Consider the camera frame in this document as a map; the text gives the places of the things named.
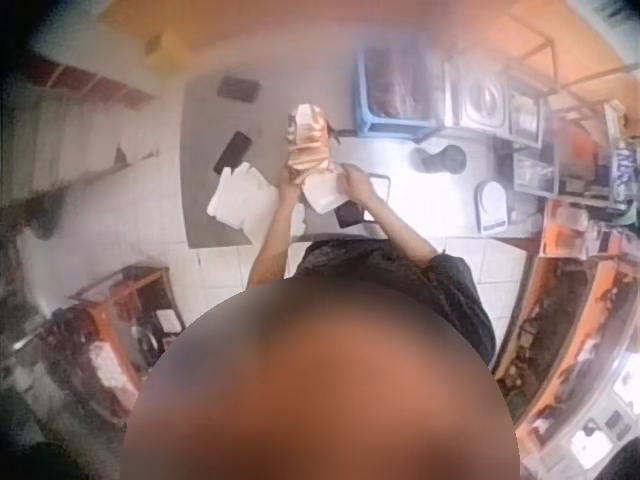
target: stainless steel counter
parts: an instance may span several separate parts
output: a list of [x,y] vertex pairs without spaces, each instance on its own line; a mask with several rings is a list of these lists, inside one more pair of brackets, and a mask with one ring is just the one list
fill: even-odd
[[[315,58],[304,68],[281,59],[238,70],[236,74],[262,84],[258,100],[251,105],[216,96],[222,73],[201,77],[187,87],[180,154],[183,210],[191,248],[249,244],[241,231],[219,223],[205,211],[218,184],[213,165],[233,133],[240,130],[253,139],[245,160],[275,183],[287,155],[287,115],[297,104],[315,103],[326,111],[335,128],[353,128],[353,68],[354,56],[343,53]],[[475,188],[494,176],[490,137],[449,130],[426,141],[423,148],[435,153],[450,143],[467,153],[467,169],[461,175],[421,173],[415,155],[417,146],[404,140],[345,138],[342,145],[332,146],[332,155],[337,162],[354,163],[370,173],[390,177],[389,204],[422,236],[476,237]],[[333,212],[318,215],[311,208],[306,209],[305,222],[302,241],[383,236],[374,224],[341,230]],[[524,226],[511,226],[501,236],[526,237],[529,233]]]

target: sleeve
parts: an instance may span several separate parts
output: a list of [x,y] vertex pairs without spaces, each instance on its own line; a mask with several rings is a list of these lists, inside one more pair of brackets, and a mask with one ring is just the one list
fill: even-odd
[[495,335],[467,263],[462,258],[440,254],[431,259],[423,275],[436,291],[443,313],[490,365],[496,350]]

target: napkin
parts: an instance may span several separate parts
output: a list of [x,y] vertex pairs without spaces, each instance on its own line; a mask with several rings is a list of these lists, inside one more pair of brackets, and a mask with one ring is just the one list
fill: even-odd
[[[242,229],[252,244],[261,246],[278,208],[278,189],[248,163],[233,172],[225,167],[207,213],[219,222]],[[298,203],[291,217],[291,236],[304,233],[304,206]]]

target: black shirt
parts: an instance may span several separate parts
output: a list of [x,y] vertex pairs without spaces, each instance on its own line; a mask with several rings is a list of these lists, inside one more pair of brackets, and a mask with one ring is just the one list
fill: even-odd
[[467,263],[440,254],[419,268],[387,240],[327,240],[307,248],[296,276],[337,276],[392,288],[449,322],[489,365],[496,341]]

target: white paper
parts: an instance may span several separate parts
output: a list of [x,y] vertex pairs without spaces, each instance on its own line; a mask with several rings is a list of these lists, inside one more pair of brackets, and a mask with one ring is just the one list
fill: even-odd
[[162,325],[162,330],[165,333],[180,333],[182,332],[182,325],[176,316],[176,312],[173,309],[156,310],[158,321]]
[[314,173],[309,175],[302,187],[309,205],[323,215],[339,207],[349,198],[338,190],[338,173]]
[[[222,171],[207,213],[235,229],[242,229],[251,243],[261,246],[278,208],[278,189],[258,170],[243,163],[233,172]],[[297,204],[291,218],[291,235],[304,233],[304,206]]]

